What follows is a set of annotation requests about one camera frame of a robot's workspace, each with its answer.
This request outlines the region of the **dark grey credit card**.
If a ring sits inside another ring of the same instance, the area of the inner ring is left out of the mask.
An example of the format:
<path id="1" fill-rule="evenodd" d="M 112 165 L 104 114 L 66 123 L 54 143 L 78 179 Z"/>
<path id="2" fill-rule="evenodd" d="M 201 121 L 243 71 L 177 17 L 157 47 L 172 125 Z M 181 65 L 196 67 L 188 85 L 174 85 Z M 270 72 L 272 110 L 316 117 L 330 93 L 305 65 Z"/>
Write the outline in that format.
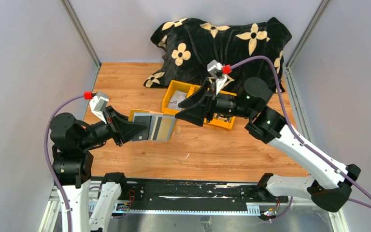
<path id="1" fill-rule="evenodd" d="M 149 140 L 152 116 L 151 115 L 135 115 L 133 118 L 133 122 L 136 124 L 140 124 L 143 127 L 142 127 L 142 130 L 132 139 L 132 141 L 138 142 L 138 141 Z"/>

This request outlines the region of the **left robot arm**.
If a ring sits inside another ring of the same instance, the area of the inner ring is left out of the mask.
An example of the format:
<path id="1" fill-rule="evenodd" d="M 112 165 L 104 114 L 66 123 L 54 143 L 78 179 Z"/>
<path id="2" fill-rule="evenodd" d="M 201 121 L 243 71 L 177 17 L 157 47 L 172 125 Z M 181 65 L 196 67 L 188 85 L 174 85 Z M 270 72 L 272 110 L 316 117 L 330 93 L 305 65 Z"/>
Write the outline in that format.
<path id="1" fill-rule="evenodd" d="M 147 129 L 144 124 L 130 122 L 128 117 L 108 106 L 102 112 L 105 121 L 89 125 L 71 113 L 53 117 L 49 124 L 55 184 L 62 209 L 65 232 L 106 232 L 115 203 L 129 193 L 123 173 L 104 175 L 98 201 L 89 211 L 89 190 L 94 157 L 92 149 L 100 148 L 112 139 L 122 146 Z"/>

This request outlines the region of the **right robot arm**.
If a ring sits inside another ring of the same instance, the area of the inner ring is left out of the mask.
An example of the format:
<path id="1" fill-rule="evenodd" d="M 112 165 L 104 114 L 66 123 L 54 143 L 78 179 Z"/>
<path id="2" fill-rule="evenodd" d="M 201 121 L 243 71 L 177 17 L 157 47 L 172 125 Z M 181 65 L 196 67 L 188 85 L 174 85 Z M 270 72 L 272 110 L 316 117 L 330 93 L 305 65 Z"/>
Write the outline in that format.
<path id="1" fill-rule="evenodd" d="M 271 97 L 272 91 L 260 78 L 247 79 L 235 96 L 216 93 L 214 83 L 205 80 L 178 104 L 181 110 L 175 117 L 197 126 L 211 121 L 215 114 L 247 119 L 245 128 L 251 136 L 283 151 L 308 172 L 307 177 L 266 173 L 257 184 L 256 196 L 264 201 L 298 197 L 326 211 L 339 211 L 350 197 L 360 168 L 334 160 L 301 137 L 284 116 L 268 106 Z"/>

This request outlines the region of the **gold striped credit card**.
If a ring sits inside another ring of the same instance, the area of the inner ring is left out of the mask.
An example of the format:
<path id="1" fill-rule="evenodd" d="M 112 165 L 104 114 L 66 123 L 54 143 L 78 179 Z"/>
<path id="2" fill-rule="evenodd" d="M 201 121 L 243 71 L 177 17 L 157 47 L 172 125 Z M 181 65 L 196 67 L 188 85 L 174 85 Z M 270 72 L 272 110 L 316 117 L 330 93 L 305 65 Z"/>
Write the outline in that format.
<path id="1" fill-rule="evenodd" d="M 171 137 L 176 118 L 173 115 L 162 116 L 161 126 L 159 128 L 158 136 L 156 141 L 168 141 Z"/>

